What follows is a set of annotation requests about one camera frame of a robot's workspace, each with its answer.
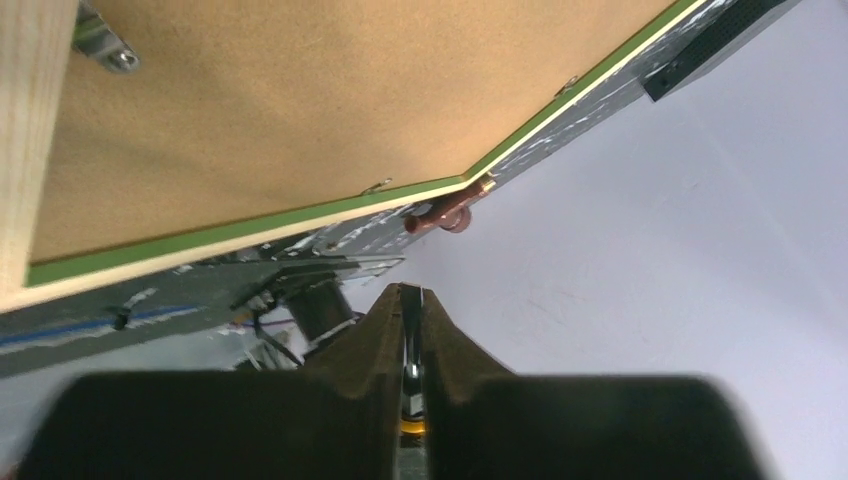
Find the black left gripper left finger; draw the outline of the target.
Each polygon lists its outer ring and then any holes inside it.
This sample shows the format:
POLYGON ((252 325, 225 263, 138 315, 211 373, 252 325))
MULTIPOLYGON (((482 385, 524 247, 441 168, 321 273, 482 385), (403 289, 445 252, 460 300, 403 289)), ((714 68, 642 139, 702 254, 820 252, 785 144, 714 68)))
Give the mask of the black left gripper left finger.
POLYGON ((402 288, 296 370, 97 372, 36 428, 19 479, 393 479, 402 288))

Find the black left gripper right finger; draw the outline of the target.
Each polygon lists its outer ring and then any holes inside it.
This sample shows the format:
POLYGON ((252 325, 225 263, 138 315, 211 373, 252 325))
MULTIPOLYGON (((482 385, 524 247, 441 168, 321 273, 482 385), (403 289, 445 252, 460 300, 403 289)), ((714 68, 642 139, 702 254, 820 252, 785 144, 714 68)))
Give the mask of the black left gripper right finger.
POLYGON ((421 340, 434 479, 762 479, 737 414, 692 375, 520 375, 431 290, 421 340))

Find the yellow handled screwdriver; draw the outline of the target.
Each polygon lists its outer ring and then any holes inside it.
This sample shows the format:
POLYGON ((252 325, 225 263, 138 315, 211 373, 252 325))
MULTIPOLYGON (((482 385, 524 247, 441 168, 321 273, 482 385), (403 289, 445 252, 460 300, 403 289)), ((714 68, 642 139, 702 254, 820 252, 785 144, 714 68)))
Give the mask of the yellow handled screwdriver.
POLYGON ((420 286, 401 283, 399 293, 405 350, 397 457, 398 478, 427 479, 427 455, 424 446, 426 428, 421 380, 423 291, 420 286))

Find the green wooden photo frame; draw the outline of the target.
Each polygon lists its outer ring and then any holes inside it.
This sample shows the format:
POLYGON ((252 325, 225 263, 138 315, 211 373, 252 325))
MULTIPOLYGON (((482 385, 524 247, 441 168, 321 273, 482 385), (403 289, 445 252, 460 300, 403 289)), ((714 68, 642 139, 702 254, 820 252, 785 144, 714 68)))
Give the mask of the green wooden photo frame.
POLYGON ((1 308, 466 187, 696 1, 1 5, 1 308))

